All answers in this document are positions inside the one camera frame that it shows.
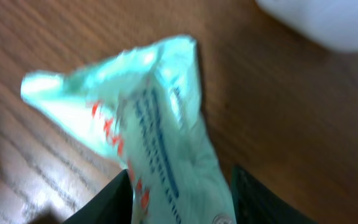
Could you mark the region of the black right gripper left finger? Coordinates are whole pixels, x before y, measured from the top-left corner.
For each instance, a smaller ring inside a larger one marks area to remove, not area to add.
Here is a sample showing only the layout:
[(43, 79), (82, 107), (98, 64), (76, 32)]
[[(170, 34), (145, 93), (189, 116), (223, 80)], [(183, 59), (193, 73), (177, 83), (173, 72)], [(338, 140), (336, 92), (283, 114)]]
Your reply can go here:
[(130, 178), (128, 172), (122, 170), (63, 224), (131, 224), (132, 204)]

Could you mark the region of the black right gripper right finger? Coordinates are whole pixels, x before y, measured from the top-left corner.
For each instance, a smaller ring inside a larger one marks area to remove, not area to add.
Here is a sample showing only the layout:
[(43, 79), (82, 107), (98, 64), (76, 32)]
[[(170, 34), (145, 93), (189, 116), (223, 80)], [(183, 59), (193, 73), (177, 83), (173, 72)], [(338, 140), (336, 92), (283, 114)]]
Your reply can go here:
[(238, 224), (316, 224), (239, 165), (232, 170), (231, 192)]

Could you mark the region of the teal wet wipes pack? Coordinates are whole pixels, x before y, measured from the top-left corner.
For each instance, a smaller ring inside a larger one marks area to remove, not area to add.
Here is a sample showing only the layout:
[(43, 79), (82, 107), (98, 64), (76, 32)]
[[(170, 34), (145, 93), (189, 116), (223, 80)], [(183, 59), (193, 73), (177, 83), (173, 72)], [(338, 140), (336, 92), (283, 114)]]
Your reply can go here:
[(28, 73), (21, 97), (133, 188), (133, 223), (234, 223), (232, 195), (201, 115), (196, 40), (162, 39), (69, 75)]

